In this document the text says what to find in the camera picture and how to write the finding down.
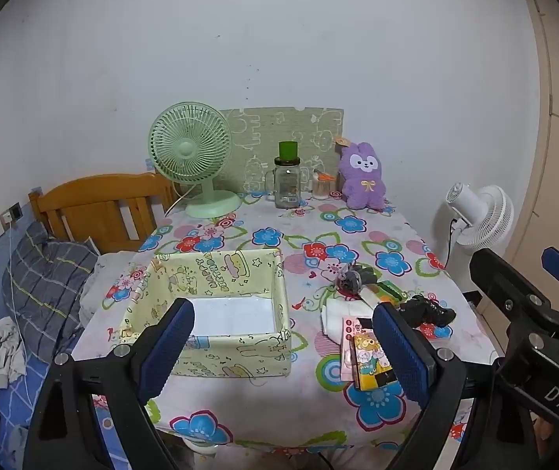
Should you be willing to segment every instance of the gray cloth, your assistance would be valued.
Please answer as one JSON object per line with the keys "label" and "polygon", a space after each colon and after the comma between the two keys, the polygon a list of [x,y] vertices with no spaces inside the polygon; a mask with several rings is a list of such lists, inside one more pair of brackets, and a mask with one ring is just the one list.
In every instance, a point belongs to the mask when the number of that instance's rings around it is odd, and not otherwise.
{"label": "gray cloth", "polygon": [[0,319],[0,389],[26,373],[25,354],[20,334],[14,321],[6,316]]}
{"label": "gray cloth", "polygon": [[39,221],[29,226],[12,253],[11,273],[8,263],[3,274],[3,299],[27,349],[40,360],[51,363],[83,330],[80,292],[96,258],[86,244],[49,237]]}
{"label": "gray cloth", "polygon": [[27,445],[28,428],[17,424],[9,434],[7,441],[7,454],[9,464],[12,468],[21,470],[22,460],[25,455],[25,446]]}

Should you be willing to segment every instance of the plush toy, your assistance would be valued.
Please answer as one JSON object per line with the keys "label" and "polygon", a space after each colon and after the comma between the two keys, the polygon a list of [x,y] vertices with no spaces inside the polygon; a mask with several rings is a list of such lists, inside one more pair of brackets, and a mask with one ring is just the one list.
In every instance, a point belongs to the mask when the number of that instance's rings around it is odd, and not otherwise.
{"label": "plush toy", "polygon": [[353,210],[384,208],[386,186],[382,182],[382,165],[368,143],[344,146],[338,170],[344,177],[343,194]]}

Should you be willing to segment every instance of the wooden bed frame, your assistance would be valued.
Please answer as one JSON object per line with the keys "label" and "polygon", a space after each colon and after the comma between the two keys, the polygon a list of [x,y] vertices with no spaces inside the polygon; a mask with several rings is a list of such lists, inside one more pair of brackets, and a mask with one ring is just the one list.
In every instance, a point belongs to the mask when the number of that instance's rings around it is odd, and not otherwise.
{"label": "wooden bed frame", "polygon": [[[29,194],[34,216],[60,240],[92,237],[102,253],[137,251],[155,230],[150,197],[159,197],[164,211],[175,201],[171,183],[161,175],[97,175],[71,180],[40,195]],[[119,201],[129,206],[138,240],[127,232]]]}

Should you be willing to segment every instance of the table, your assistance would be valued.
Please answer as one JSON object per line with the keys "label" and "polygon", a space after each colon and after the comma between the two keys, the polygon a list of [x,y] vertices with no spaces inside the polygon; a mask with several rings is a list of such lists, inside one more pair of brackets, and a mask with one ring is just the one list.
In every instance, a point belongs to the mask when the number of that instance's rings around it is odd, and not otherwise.
{"label": "table", "polygon": [[[292,370],[269,378],[171,376],[147,404],[167,432],[218,444],[272,450],[374,445],[395,450],[419,413],[398,382],[369,392],[339,381],[340,348],[321,331],[320,308],[339,295],[329,285],[345,262],[375,267],[409,296],[423,293],[457,312],[447,346],[462,360],[490,363],[496,352],[437,257],[391,204],[353,211],[340,199],[311,199],[277,210],[262,193],[242,196],[235,212],[213,220],[178,210],[160,223],[112,286],[72,356],[102,356],[118,343],[118,326],[141,273],[156,253],[279,247],[291,305]],[[452,430],[459,438],[469,404]]]}

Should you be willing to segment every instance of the pink package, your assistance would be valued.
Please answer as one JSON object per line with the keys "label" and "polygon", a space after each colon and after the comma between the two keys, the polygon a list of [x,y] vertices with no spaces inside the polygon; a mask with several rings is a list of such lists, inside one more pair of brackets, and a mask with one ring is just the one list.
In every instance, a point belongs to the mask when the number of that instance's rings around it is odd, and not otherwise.
{"label": "pink package", "polygon": [[353,336],[365,333],[366,329],[362,328],[358,317],[343,316],[343,340],[340,345],[340,380],[352,381],[353,368],[356,365],[355,352],[353,350]]}

